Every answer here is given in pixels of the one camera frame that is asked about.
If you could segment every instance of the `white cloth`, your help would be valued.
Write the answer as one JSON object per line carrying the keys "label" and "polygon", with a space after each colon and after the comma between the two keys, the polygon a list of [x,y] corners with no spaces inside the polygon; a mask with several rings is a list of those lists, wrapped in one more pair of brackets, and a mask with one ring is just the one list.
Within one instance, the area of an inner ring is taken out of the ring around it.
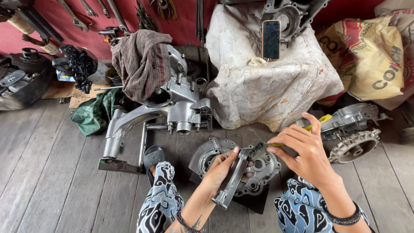
{"label": "white cloth", "polygon": [[316,100],[344,89],[310,26],[288,49],[282,44],[280,60],[266,67],[248,66],[251,58],[261,56],[262,9],[263,2],[216,5],[212,15],[205,47],[218,74],[205,95],[225,129],[260,122],[279,132]]}

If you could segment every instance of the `smartphone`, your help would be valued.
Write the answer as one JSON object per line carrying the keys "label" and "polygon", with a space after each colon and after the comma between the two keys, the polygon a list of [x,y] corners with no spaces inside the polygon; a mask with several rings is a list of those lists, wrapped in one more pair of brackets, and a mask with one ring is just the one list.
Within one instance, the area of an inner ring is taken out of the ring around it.
{"label": "smartphone", "polygon": [[269,61],[280,58],[280,20],[265,20],[262,23],[262,58]]}

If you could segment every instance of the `gray rag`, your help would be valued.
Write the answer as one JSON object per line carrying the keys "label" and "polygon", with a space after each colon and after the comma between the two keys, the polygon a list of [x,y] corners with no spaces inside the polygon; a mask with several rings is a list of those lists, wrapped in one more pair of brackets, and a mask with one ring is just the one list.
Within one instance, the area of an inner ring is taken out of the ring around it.
{"label": "gray rag", "polygon": [[125,95],[133,101],[146,100],[157,87],[171,79],[166,43],[170,35],[140,29],[122,38],[112,51],[112,65],[121,76]]}

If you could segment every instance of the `sandal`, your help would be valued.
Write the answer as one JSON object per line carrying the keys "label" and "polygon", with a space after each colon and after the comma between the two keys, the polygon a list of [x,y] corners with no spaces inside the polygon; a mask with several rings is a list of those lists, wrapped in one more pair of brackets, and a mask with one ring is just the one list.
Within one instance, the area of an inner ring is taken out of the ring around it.
{"label": "sandal", "polygon": [[165,154],[164,151],[160,146],[151,146],[148,148],[144,153],[143,164],[145,168],[145,172],[148,176],[148,181],[151,187],[154,185],[154,176],[149,171],[149,168],[157,163],[165,161]]}

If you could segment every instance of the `foot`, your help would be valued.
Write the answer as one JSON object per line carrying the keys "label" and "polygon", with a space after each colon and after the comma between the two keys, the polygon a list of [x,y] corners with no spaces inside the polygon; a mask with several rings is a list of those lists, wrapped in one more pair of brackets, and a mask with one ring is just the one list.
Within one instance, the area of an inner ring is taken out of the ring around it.
{"label": "foot", "polygon": [[156,164],[152,165],[151,167],[149,167],[149,172],[155,177],[155,169],[156,169]]}

